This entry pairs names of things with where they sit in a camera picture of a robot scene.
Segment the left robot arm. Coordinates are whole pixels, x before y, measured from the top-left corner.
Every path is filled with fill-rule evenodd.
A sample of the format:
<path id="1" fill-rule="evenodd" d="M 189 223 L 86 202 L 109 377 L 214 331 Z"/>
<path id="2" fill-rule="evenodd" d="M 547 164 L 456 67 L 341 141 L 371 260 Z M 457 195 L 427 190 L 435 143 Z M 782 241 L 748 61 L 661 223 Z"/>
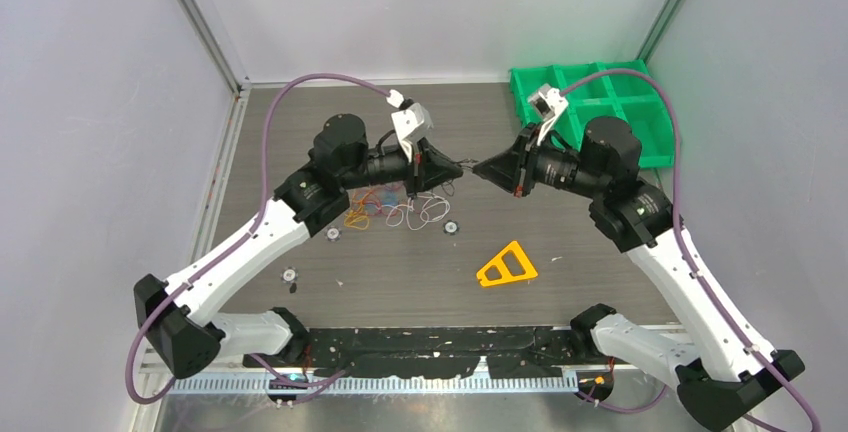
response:
<path id="1" fill-rule="evenodd" d="M 273 261 L 343 215 L 349 190 L 400 182 L 416 195 L 462 176 L 462 168 L 424 138 L 430 119 L 410 110 L 394 117 L 413 136 L 384 149 L 370 147 L 360 117 L 330 117 L 308 162 L 263 200 L 253 219 L 166 280 L 147 275 L 135 284 L 139 325 L 175 378 L 192 377 L 218 358 L 251 353 L 298 364 L 309 335 L 291 312 L 276 307 L 232 314 L 222 306 Z"/>

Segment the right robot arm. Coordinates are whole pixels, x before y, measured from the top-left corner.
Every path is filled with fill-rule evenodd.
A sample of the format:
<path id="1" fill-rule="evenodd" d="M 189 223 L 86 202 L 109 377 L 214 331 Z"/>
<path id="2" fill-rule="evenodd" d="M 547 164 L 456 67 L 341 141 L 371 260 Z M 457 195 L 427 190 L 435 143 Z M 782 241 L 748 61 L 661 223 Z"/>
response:
<path id="1" fill-rule="evenodd" d="M 574 355 L 629 363 L 672 388 L 704 428 L 721 431 L 804 370 L 797 353 L 765 340 L 729 301 L 690 234 L 676 230 L 673 205 L 639 175 L 641 142 L 616 117 L 587 125 L 579 148 L 559 148 L 538 124 L 525 127 L 506 151 L 474 173 L 518 197 L 537 184 L 589 200 L 595 227 L 662 295 L 690 336 L 678 343 L 597 304 L 571 320 Z"/>

